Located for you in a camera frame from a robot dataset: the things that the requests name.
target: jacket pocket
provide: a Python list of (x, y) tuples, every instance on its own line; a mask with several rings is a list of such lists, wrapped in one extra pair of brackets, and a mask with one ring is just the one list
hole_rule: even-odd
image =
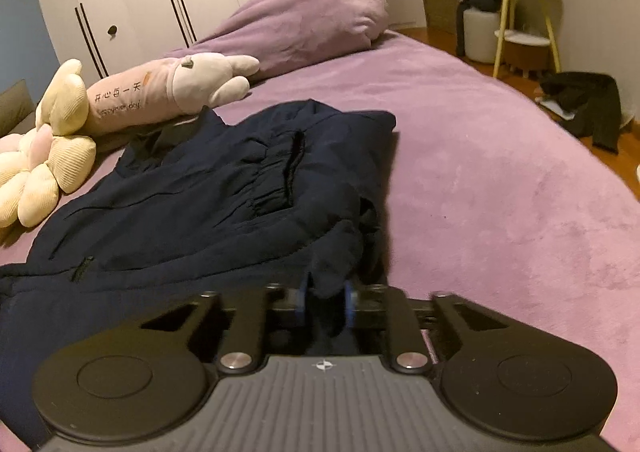
[(294, 172), (305, 151), (301, 130), (283, 132), (270, 142), (252, 187), (252, 205), (257, 216), (293, 206)]

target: dark blue jacket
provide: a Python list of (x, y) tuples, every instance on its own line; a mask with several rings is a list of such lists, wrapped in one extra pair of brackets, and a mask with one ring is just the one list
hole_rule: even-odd
[(0, 268), (0, 420), (43, 440), (39, 363), (168, 301), (305, 280), (322, 302), (356, 274), (379, 279), (394, 126), (308, 100), (236, 126), (205, 109), (186, 142), (165, 130), (131, 144), (51, 217), (27, 263)]

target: logo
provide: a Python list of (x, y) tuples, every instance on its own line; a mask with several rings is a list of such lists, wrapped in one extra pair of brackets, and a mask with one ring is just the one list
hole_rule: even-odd
[(329, 360), (320, 360), (318, 363), (314, 364), (314, 366), (321, 371), (328, 371), (334, 365)]

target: plush toy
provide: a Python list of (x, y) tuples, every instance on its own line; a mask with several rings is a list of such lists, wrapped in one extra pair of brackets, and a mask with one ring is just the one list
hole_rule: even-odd
[(82, 64), (68, 60), (36, 108), (36, 127), (0, 139), (0, 228), (36, 226), (94, 165), (92, 137), (197, 114), (242, 99), (259, 62), (249, 56), (198, 53), (154, 60), (100, 80), (88, 90)]

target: pillow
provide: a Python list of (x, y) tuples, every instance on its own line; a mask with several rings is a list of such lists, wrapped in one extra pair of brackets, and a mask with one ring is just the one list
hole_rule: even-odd
[(0, 136), (11, 132), (35, 108), (24, 79), (0, 94)]
[(249, 0), (215, 33), (165, 56), (251, 55), (259, 80), (369, 49), (388, 22), (385, 0)]

